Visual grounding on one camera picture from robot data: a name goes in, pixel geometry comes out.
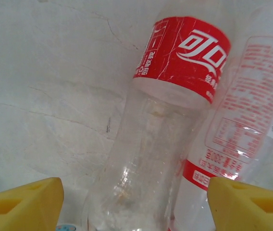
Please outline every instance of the yellow plastic object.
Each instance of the yellow plastic object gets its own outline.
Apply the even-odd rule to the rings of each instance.
[[[0,192],[0,231],[54,231],[63,200],[60,178]]]
[[[214,177],[207,196],[217,231],[273,231],[273,191]]]

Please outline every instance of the coca-cola label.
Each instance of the coca-cola label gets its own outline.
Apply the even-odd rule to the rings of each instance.
[[[218,28],[192,17],[158,21],[134,78],[190,89],[212,102],[231,44]]]

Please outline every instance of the white surface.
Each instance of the white surface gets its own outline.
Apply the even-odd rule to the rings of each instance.
[[[0,191],[61,177],[78,223],[164,2],[0,0]],[[256,182],[273,189],[273,155]]]

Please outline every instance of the bottle body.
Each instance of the bottle body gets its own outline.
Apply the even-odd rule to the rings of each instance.
[[[202,114],[131,87],[108,164],[88,193],[89,231],[168,228],[184,137]]]
[[[189,150],[172,231],[214,231],[206,195],[210,177],[250,182],[272,152],[273,6],[252,14],[233,48],[209,116]]]

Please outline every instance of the clear plastic bottle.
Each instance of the clear plastic bottle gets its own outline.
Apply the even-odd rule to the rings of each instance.
[[[208,114],[189,149],[172,231],[215,231],[207,180],[251,182],[272,153],[273,3],[248,18]]]
[[[164,8],[106,167],[88,193],[84,229],[168,229],[174,175],[210,107],[233,31],[232,13],[221,0],[173,0]]]

